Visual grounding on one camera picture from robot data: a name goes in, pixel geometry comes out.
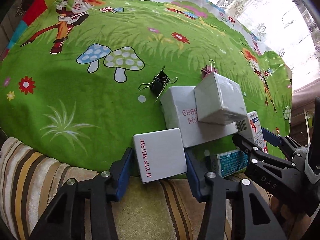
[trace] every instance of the cartoon plant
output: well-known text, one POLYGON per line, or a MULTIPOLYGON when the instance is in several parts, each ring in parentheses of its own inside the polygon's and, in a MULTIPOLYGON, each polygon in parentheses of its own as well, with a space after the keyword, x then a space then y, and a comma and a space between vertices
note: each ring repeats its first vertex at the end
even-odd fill
POLYGON ((289 123, 291 123, 291 108, 290 106, 287 106, 285 110, 283 111, 283 117, 285 120, 288 120, 289 123))
POLYGON ((82 142, 79 140, 78 137, 84 137, 90 139, 87 135, 80 132, 79 130, 86 127, 95 127, 95 125, 88 124, 88 123, 73 123, 73 118, 76 112, 76 103, 74 104, 73 110, 71 115, 68 117, 66 107, 64 106, 63 102, 59 100, 61 103, 62 108, 62 115, 52 106, 48 106, 52 111, 53 114, 44 114, 53 122, 40 130, 49 129, 42 137, 53 134, 50 141, 52 141, 55 137, 62 135, 64 136, 69 143, 75 148, 74 141, 87 153, 82 142))
POLYGON ((95 43, 89 46, 89 48, 77 58, 77 63, 88 64, 88 73, 94 73, 99 68, 99 59, 105 57, 111 52, 111 49, 107 46, 95 43))
POLYGON ((144 62, 137 56, 132 47, 123 47, 111 52, 105 57, 103 64, 106 67, 116 68, 114 80, 118 83, 127 81, 126 70, 138 71, 144 68, 144 62))

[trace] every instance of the green tablecloth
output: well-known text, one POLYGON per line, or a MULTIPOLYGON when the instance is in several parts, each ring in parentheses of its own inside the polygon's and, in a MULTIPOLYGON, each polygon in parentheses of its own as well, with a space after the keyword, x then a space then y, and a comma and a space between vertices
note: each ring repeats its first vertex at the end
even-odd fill
MULTIPOLYGON (((139 85, 165 65, 179 78, 175 85, 195 86, 209 59, 239 83, 247 111, 256 110, 263 127, 289 134, 284 62, 221 8, 207 0, 68 0, 61 11, 62 1, 28 26, 2 63, 0 126, 8 136, 60 162, 106 170, 132 135, 166 129, 160 102, 139 85)), ((194 152, 201 158, 205 150, 234 148, 229 136, 194 152)))

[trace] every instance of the blue and white box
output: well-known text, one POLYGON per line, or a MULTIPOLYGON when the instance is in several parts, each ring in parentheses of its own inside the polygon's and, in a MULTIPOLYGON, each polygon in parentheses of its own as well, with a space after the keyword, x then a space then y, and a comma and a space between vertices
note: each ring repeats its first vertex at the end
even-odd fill
POLYGON ((248 156, 241 150, 234 150, 212 156, 212 167, 221 177, 226 177, 246 168, 248 156))

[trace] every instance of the white cardboard box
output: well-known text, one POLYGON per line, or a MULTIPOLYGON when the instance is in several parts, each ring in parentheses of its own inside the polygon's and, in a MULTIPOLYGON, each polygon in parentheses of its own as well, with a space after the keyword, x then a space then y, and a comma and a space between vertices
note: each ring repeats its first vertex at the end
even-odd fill
POLYGON ((236 126, 242 136, 262 149, 264 148, 264 139, 257 111, 248 113, 244 120, 236 122, 236 126))
POLYGON ((160 101, 167 129, 180 128, 185 148, 238 132, 235 123, 219 125, 198 121, 193 86, 172 86, 160 101))
POLYGON ((178 128, 136 134, 133 143, 143 183, 187 172, 178 128))
POLYGON ((201 122, 227 125, 247 116, 239 84, 217 73, 206 76, 195 87, 195 95, 201 122))

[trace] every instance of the sheer white curtain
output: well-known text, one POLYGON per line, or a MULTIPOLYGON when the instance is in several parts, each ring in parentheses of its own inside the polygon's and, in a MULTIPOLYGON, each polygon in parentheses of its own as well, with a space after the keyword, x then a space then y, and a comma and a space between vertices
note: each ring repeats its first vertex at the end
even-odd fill
POLYGON ((295 2, 233 0, 221 5, 228 14, 237 18, 283 58, 292 70, 293 90, 320 77, 320 53, 316 50, 311 35, 316 26, 307 26, 303 15, 308 12, 302 13, 295 2))

